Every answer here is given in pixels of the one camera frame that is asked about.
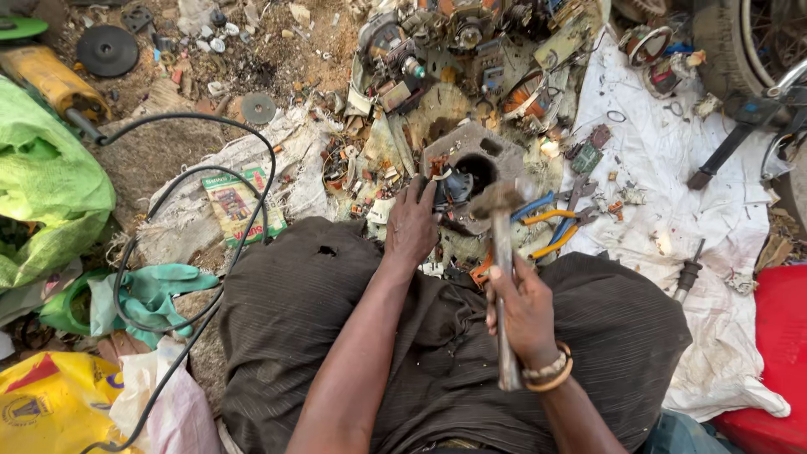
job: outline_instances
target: yellow angle grinder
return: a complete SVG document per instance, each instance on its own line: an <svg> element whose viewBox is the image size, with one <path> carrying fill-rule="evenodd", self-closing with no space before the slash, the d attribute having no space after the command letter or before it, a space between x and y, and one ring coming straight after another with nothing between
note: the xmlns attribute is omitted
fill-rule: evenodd
<svg viewBox="0 0 807 454"><path fill-rule="evenodd" d="M18 84L33 87L65 121L84 129L112 115L103 97L33 37L48 29L38 19L0 17L0 66Z"/></svg>

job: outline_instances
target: black power cable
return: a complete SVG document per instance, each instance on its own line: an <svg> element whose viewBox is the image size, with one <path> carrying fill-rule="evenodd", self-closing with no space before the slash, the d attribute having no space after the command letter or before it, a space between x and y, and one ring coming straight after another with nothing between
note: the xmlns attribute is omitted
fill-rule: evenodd
<svg viewBox="0 0 807 454"><path fill-rule="evenodd" d="M165 120L165 119L173 119L173 118L191 118L191 119L216 121L216 122L219 122L219 123L230 124L231 126L235 126L237 128L241 128L241 129L244 129L246 131L249 131L252 134L254 134L256 137L261 139L261 141L264 143L264 145L266 145L267 149L269 150L270 156L272 158L272 170L270 172L268 181L266 181L266 187L264 188L263 192L260 193L260 194L258 193L257 189L255 189L255 187L252 184L249 183L249 181L247 179L245 179L243 176L241 176L240 174L238 174L237 172L235 172L233 170L230 170L230 169L228 169L226 167L222 167L222 166L200 166L200 167L196 167L194 169L188 170L185 173L179 175L174 180L174 182L171 183L171 185L168 186L167 189L165 189L162 196L160 196L160 198L157 200L157 202L154 204L154 206L152 207L152 209L148 212L148 215L146 216L146 219L145 219L146 222L150 221L154 217L154 215L157 214L157 211L160 209L163 202L165 202L165 199L168 198L168 196L174 190L174 188L181 181L188 178L192 174L195 174L195 173L203 171L203 170L221 170L221 171L224 171L224 172L227 172L227 173L229 173L231 175L236 176L238 179L240 179L243 183L245 183L247 185L247 187L253 192L253 194L255 194L255 196L258 196L258 201L257 201L257 204L255 206L255 209L253 210L252 216L249 218L249 222L247 222L247 227L244 230L244 234L241 235L241 240L239 240L238 244L236 245L236 253L232 256L232 261L230 262L230 267L229 267L229 269L227 271L227 273L229 274L230 271L232 271L233 266L235 266L236 262L238 261L238 258L240 257L241 251L244 248L244 241L246 241L246 239L247 239L249 231L251 230L252 225L255 222L255 218L257 217L258 212L263 212L263 226L264 226L263 227L263 242L266 243L266 240L268 238L268 235L267 235L267 231L268 231L268 222L267 221L268 220L267 220L267 214L266 214L266 206L264 205L264 202L266 200L266 196L269 194L269 188L270 188L270 186L272 184L272 180L274 180L275 158L274 158L273 146L256 129L250 128L249 126L247 126L245 124L238 123L237 121L229 120L229 119L226 119L226 118L219 118L217 116L211 116L211 115L201 114L201 113L196 113L196 112L176 112L176 113L168 113L168 114L162 114L162 115L148 116L148 117L142 118L140 120L131 122L130 124L124 126L118 132L116 132L115 134L113 134L110 137L103 137L103 136L98 137L97 139L95 139L95 142L97 144L99 144L99 145L109 145L109 144L113 143L114 141L117 141L121 136L123 136L127 132L130 132L131 130L133 130L135 128L138 128L138 127L140 127L140 126L142 126L144 124L151 123L153 121ZM116 445L114 443L105 443L105 442L100 442L100 441L96 442L96 443L92 443L90 446L84 448L84 450L81 451L81 454L86 454L87 452L90 452L95 448L101 448L104 451L108 451L108 452L121 452L124 449L131 446L132 443L135 442L135 440L137 439L137 436L140 435L140 432L143 430L143 427L145 427L146 420L148 419L148 414L151 413L151 410L154 407L154 404L157 402L157 398L160 396L160 392L162 392L163 388L168 383L168 380L170 380L171 376L174 374L174 371L176 371L177 368L179 367L179 365L182 363L182 360L185 359L186 356L188 356L188 352L190 352L190 349L194 346L196 341L199 339L199 335L202 334L202 331L204 331L204 329L210 323L210 320L213 319L213 317L215 316L215 313L219 310L219 307L221 307L221 303L219 302L219 298L221 298L221 294L222 294L222 292L224 292L224 286L219 286L219 290L216 291L215 295L213 295L213 297L210 299L210 302L207 303L207 306L205 306L204 309L202 309L201 311L199 311L199 313L197 313L196 315L189 318L187 321L185 321L183 323L179 323L179 324L174 325L174 326L168 326L166 328L152 328L152 327L149 327L149 326L141 325L140 323L137 323L137 322L133 321L131 318L129 318L126 315L126 313L124 313L123 308L120 305L119 291L120 291L120 281L123 278L123 273L126 270L126 263L129 260L129 255L135 249L135 245L136 245L136 242L137 242L136 238L137 238L137 236L133 236L132 239L127 244L126 250L123 253L123 257L122 257L121 262L120 262L120 268L118 269L118 274L115 277L115 285L114 285L114 287L112 289L113 301L115 302L115 310L118 312L118 315L126 323L128 323L128 324L130 324L130 325L132 325L132 326L134 326L134 327L136 327L138 329L141 329L141 330L144 330L144 331L150 331L150 332L153 332L153 333L165 333L165 332L168 332L168 331L171 331L171 330L182 328L184 326L188 326L191 323L199 320L205 313L207 313L207 316L202 320L202 323L199 325L199 328L194 332L193 336L190 337L190 339L188 340L188 343L185 345L185 348L182 349L182 352L176 358L174 363L171 364L171 367L168 369L168 371L162 377L162 380L160 380L160 383L157 384L157 387L154 389L154 392L152 393L151 397L149 398L148 403L146 403L146 407L143 408L143 413L140 415L140 419L137 421L137 425L135 425L135 429L132 431L132 434L129 435L129 439L126 440L125 443L120 444L120 445Z"/></svg>

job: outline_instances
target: green disc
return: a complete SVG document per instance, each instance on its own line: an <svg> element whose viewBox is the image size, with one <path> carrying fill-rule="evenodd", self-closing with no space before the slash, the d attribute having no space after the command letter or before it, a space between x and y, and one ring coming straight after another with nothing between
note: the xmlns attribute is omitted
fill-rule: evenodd
<svg viewBox="0 0 807 454"><path fill-rule="evenodd" d="M0 41L19 40L48 30L48 23L27 17L0 17Z"/></svg>

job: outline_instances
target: hammer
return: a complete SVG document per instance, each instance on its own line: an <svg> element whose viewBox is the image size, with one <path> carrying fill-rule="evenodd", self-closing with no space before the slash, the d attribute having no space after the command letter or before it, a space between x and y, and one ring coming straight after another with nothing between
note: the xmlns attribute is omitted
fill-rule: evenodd
<svg viewBox="0 0 807 454"><path fill-rule="evenodd" d="M486 186L482 194L470 201L470 214L478 219L491 220L493 237L493 264L512 276L512 245L510 242L510 215L528 200L535 198L537 188L529 181L499 181ZM499 339L499 388L515 391L524 388L521 366L512 351L504 331L504 300L496 298Z"/></svg>

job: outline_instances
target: hand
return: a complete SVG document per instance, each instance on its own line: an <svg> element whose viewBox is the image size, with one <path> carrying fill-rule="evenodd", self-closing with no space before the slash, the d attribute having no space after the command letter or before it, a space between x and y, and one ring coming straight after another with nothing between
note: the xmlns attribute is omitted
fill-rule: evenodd
<svg viewBox="0 0 807 454"><path fill-rule="evenodd" d="M537 371L552 364L558 357L554 339L554 310L552 290L518 255L513 255L515 276L491 267L487 294L487 329L497 332L496 296L504 299L504 329L510 347L527 368Z"/></svg>
<svg viewBox="0 0 807 454"><path fill-rule="evenodd" d="M384 257L412 269L423 263L437 244L437 222L432 217L437 182L426 185L418 203L417 195L425 181L416 175L409 186L398 193L387 221Z"/></svg>

